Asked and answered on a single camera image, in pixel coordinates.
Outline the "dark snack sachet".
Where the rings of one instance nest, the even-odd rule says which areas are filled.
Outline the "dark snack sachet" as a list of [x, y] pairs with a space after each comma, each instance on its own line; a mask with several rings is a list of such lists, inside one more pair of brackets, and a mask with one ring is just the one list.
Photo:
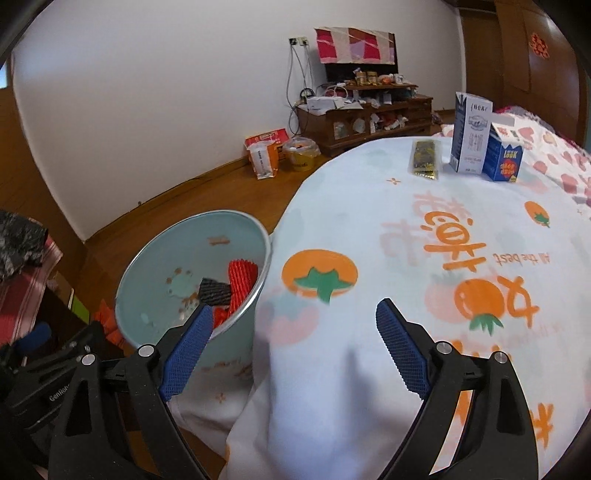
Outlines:
[[416, 140], [413, 144], [410, 171], [430, 180], [439, 179], [441, 155], [439, 142], [431, 139]]

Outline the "red net bag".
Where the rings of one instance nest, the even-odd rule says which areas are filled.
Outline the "red net bag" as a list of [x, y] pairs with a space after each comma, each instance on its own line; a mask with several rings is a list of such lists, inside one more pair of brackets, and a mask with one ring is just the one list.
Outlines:
[[249, 296], [259, 275], [259, 266], [245, 259], [232, 260], [228, 264], [228, 279], [231, 290], [228, 306], [213, 308], [213, 327], [221, 326], [231, 315], [238, 311]]

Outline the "dark wooden wardrobe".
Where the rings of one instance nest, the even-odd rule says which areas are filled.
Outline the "dark wooden wardrobe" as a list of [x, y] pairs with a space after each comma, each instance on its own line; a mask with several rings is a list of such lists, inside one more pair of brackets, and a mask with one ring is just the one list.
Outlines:
[[532, 1], [455, 1], [465, 51], [466, 90], [494, 107], [522, 107], [586, 144], [590, 86], [558, 26]]

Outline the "blue look drink carton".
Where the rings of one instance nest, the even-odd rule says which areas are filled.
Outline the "blue look drink carton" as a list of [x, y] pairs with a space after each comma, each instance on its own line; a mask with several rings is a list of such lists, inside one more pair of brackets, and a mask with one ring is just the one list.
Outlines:
[[514, 128], [493, 123], [489, 132], [483, 173], [492, 181], [515, 183], [524, 150], [524, 142]]

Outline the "black foam net bundle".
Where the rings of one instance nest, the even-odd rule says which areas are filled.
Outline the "black foam net bundle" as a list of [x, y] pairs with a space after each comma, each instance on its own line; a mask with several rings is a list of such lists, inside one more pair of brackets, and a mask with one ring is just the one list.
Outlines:
[[198, 300], [212, 307], [228, 307], [231, 300], [231, 286], [211, 278], [204, 278], [198, 286]]

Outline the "white blue milk carton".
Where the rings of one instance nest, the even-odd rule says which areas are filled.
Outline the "white blue milk carton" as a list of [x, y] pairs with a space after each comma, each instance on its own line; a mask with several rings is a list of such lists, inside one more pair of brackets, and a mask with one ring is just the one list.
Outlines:
[[450, 164], [457, 173], [482, 173], [492, 113], [492, 101], [465, 92], [456, 93]]

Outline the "yellow bucket in plastic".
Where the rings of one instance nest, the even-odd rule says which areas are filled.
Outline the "yellow bucket in plastic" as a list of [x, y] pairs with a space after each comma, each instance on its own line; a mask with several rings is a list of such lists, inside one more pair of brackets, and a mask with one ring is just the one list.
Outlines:
[[283, 144], [283, 153], [294, 171], [310, 171], [321, 150], [314, 140], [295, 136]]

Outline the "white orange snack bag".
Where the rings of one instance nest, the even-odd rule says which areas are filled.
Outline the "white orange snack bag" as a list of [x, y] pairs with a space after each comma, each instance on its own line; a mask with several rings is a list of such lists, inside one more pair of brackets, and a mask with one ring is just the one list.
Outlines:
[[270, 140], [259, 141], [247, 146], [246, 150], [256, 179], [276, 177], [279, 170], [279, 151], [276, 143]]

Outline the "red striped cloth pile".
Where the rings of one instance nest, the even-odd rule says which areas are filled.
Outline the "red striped cloth pile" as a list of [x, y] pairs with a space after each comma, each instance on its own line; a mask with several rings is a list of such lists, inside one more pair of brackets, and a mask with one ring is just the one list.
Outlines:
[[62, 256], [58, 245], [48, 237], [41, 265], [25, 267], [1, 286], [1, 344], [13, 343], [32, 331], [47, 280]]

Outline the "black patterned garment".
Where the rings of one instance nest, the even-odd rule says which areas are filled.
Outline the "black patterned garment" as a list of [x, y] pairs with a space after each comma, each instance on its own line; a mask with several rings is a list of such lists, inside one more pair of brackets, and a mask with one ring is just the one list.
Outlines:
[[24, 267], [42, 265], [49, 232], [42, 224], [16, 213], [0, 214], [1, 282], [13, 278]]

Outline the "heart print white quilt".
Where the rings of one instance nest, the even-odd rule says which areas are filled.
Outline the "heart print white quilt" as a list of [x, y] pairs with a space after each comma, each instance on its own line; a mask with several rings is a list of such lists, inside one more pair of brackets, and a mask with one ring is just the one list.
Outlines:
[[539, 117], [518, 107], [492, 114], [492, 123], [514, 128], [524, 142], [524, 154], [515, 183], [492, 181], [483, 173], [456, 177], [462, 196], [479, 204], [512, 200], [537, 203], [556, 217], [560, 212], [590, 216], [590, 154], [567, 141]]

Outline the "wooden tv cabinet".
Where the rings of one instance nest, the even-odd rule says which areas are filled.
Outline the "wooden tv cabinet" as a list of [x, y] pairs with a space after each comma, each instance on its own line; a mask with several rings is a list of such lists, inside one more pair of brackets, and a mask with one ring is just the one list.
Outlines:
[[311, 97], [297, 107], [301, 135], [335, 156], [372, 140], [427, 135], [433, 124], [433, 98], [414, 86], [355, 87], [348, 99]]

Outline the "red cardboard box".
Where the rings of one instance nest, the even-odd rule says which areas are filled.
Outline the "red cardboard box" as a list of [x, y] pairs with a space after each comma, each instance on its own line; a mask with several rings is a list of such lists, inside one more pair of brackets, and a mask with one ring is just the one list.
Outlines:
[[290, 140], [290, 135], [287, 134], [287, 130], [280, 128], [245, 138], [245, 149], [248, 149], [253, 144], [259, 142], [271, 141], [274, 145], [276, 145], [279, 159], [283, 160], [286, 158], [283, 152], [283, 145], [286, 144], [288, 140]]

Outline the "red pink patchwork cloth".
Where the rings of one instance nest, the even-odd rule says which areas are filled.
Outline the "red pink patchwork cloth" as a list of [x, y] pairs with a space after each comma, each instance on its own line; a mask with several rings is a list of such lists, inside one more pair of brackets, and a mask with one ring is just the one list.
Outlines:
[[315, 28], [322, 64], [396, 65], [394, 33], [353, 27]]

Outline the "light blue trash bin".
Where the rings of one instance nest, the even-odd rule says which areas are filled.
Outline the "light blue trash bin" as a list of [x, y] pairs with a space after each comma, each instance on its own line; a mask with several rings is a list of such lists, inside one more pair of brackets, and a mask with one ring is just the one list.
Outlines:
[[188, 217], [150, 240], [127, 266], [115, 296], [115, 319], [132, 346], [156, 344], [181, 326], [199, 303], [204, 278], [228, 284], [232, 260], [257, 266], [256, 282], [235, 313], [213, 329], [197, 367], [252, 363], [254, 307], [270, 269], [271, 241], [255, 217], [233, 210]]

